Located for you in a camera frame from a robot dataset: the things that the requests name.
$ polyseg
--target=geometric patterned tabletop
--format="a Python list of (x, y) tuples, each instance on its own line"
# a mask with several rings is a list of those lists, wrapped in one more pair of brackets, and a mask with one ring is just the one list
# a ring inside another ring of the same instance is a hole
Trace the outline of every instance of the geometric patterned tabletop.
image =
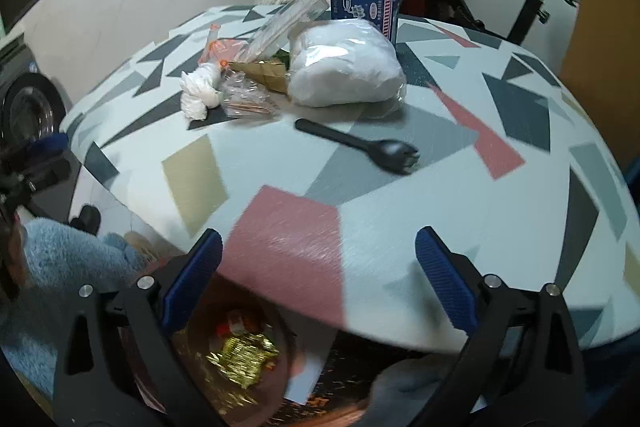
[[(456, 351), (454, 330), (415, 260), (431, 225), (446, 245), (508, 285), (564, 290), (580, 345), (640, 327), (640, 223), (620, 169), (558, 79), (528, 51), (402, 16), (404, 107), (298, 107), (278, 119), (187, 124), (181, 71), (209, 25), (251, 38), (279, 7), (212, 8), (149, 44), (62, 124), (94, 177), (177, 248), (211, 227), (220, 272), (283, 306), (385, 343)], [(296, 118), (420, 150), (409, 176), (296, 131)]]

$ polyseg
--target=metal screw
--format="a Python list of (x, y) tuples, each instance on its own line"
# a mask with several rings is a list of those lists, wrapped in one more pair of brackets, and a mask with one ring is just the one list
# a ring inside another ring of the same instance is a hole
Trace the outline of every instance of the metal screw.
[(150, 275), (145, 275), (144, 277), (138, 279), (138, 288), (140, 288), (141, 290), (148, 290), (149, 288), (151, 288), (151, 286), (154, 285), (154, 282), (156, 282), (156, 280), (153, 277), (151, 277)]
[(94, 292), (94, 287), (91, 286), (90, 284), (85, 284), (84, 286), (80, 286), (80, 289), (78, 290), (78, 295), (81, 296), (83, 299), (85, 299), (89, 295), (91, 295), (93, 292)]
[(561, 294), (560, 288), (553, 283), (545, 285), (545, 290), (552, 297), (558, 297)]
[(490, 273), (489, 275), (484, 276), (484, 284), (489, 286), (489, 288), (497, 288), (502, 284), (502, 279), (497, 275)]

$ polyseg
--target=blue cardboard box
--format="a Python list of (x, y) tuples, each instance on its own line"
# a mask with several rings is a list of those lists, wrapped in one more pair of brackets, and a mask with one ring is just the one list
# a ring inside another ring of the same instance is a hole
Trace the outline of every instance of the blue cardboard box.
[(366, 19), (396, 44), (400, 0), (331, 0), (331, 19)]

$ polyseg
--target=gold foil wrapper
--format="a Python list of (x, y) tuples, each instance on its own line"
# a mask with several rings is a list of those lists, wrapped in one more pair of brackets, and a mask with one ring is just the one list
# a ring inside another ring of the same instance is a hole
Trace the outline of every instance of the gold foil wrapper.
[(220, 415), (224, 416), (236, 407), (257, 404), (246, 390), (238, 389), (232, 385), (226, 387), (220, 385), (221, 377), (217, 375), (217, 371), (211, 370), (211, 365), (207, 362), (209, 357), (205, 357), (202, 353), (191, 353), (186, 330), (175, 333), (172, 340), (178, 354), (191, 360), (190, 367), (197, 371), (197, 374), (193, 376), (200, 382), (198, 387)]
[(225, 339), (220, 352), (209, 353), (207, 360), (229, 380), (246, 390), (260, 380), (264, 364), (279, 354), (266, 335), (247, 333)]

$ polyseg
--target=clear plastic container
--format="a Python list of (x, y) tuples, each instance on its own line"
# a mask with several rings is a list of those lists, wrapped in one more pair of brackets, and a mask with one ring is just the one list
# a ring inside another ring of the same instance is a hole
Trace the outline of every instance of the clear plastic container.
[(287, 42), (289, 31), (300, 22), (316, 20), (329, 8), (327, 0), (293, 0), (255, 34), (253, 41), (236, 57), (236, 62), (268, 60)]

